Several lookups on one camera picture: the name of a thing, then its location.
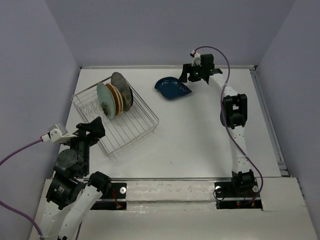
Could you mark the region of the grey reindeer plate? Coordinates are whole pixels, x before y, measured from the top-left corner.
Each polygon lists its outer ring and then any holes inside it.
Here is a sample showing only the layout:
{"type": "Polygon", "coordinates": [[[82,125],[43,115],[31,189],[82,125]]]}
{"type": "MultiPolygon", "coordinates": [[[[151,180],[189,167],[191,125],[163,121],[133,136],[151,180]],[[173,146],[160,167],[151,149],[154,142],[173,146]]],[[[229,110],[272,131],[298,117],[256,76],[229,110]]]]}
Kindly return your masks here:
{"type": "Polygon", "coordinates": [[[133,94],[125,77],[119,72],[113,72],[111,75],[111,84],[120,92],[123,100],[123,111],[128,112],[133,105],[133,94]]]}

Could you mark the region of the dark blue leaf plate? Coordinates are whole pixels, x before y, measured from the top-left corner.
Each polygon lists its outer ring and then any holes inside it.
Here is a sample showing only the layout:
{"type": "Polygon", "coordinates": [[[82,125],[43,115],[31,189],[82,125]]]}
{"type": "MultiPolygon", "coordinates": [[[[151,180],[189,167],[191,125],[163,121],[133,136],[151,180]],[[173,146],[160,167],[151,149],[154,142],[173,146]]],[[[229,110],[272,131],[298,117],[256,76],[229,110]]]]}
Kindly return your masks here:
{"type": "Polygon", "coordinates": [[[167,100],[175,100],[192,93],[191,89],[183,84],[178,78],[172,76],[163,77],[158,80],[155,83],[154,89],[160,92],[167,100]]]}

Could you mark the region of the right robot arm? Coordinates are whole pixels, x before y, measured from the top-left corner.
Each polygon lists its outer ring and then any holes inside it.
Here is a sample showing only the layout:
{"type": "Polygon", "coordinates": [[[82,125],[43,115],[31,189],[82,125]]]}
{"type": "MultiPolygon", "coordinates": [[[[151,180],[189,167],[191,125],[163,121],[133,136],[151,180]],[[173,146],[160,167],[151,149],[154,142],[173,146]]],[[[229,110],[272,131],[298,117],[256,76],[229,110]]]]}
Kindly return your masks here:
{"type": "Polygon", "coordinates": [[[229,85],[231,70],[227,78],[223,77],[220,69],[215,68],[212,54],[191,52],[192,63],[184,64],[179,80],[183,83],[204,80],[213,83],[220,90],[220,121],[229,136],[232,170],[231,181],[218,182],[215,185],[215,196],[243,196],[251,191],[256,181],[246,154],[245,125],[248,120],[248,98],[229,85]]]}

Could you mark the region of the orange woven round plate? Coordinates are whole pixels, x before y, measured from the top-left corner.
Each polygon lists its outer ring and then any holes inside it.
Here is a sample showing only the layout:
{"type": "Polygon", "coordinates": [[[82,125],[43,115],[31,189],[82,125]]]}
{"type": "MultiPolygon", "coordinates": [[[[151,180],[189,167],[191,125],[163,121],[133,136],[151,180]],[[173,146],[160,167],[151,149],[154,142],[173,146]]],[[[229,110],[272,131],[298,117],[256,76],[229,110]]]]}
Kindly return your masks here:
{"type": "Polygon", "coordinates": [[[115,101],[115,116],[119,116],[120,114],[120,99],[119,99],[119,95],[118,92],[116,90],[116,87],[113,86],[111,83],[106,83],[105,86],[111,91],[114,101],[115,101]]]}

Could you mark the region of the cream plate with black spot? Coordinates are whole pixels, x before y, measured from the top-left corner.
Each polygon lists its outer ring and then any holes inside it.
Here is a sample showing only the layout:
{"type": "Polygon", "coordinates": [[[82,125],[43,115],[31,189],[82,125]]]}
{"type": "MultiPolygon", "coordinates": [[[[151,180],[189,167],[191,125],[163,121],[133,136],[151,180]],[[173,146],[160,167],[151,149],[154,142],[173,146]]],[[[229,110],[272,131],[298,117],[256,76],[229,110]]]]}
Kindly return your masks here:
{"type": "Polygon", "coordinates": [[[121,114],[122,112],[123,112],[123,110],[124,110],[124,102],[123,102],[123,98],[122,98],[122,95],[121,95],[121,93],[120,93],[120,91],[116,88],[116,90],[117,90],[117,93],[118,93],[118,96],[119,96],[119,102],[120,102],[120,112],[119,112],[119,114],[121,114]]]}

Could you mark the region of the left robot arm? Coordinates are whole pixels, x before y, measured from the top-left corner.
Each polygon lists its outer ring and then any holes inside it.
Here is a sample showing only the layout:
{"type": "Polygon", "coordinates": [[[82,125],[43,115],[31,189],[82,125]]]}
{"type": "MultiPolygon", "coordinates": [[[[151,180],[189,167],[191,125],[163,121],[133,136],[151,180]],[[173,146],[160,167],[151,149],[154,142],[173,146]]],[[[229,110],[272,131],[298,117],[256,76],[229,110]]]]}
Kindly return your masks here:
{"type": "Polygon", "coordinates": [[[99,171],[89,175],[90,147],[106,135],[101,117],[79,123],[76,129],[68,133],[63,125],[55,124],[41,138],[68,147],[56,158],[54,176],[46,193],[40,223],[44,240],[70,240],[96,201],[111,191],[109,176],[99,171]],[[88,175],[88,182],[82,182],[88,175]]]}

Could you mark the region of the teal flower plate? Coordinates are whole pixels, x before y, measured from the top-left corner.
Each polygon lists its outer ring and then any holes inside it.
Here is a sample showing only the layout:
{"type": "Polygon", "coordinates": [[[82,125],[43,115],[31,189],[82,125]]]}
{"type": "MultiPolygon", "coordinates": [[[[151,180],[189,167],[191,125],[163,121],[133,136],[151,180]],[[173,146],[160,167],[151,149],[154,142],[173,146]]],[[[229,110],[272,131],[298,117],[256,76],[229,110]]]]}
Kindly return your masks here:
{"type": "Polygon", "coordinates": [[[116,103],[112,92],[105,84],[99,82],[96,87],[98,102],[103,113],[110,119],[116,116],[116,103]]]}

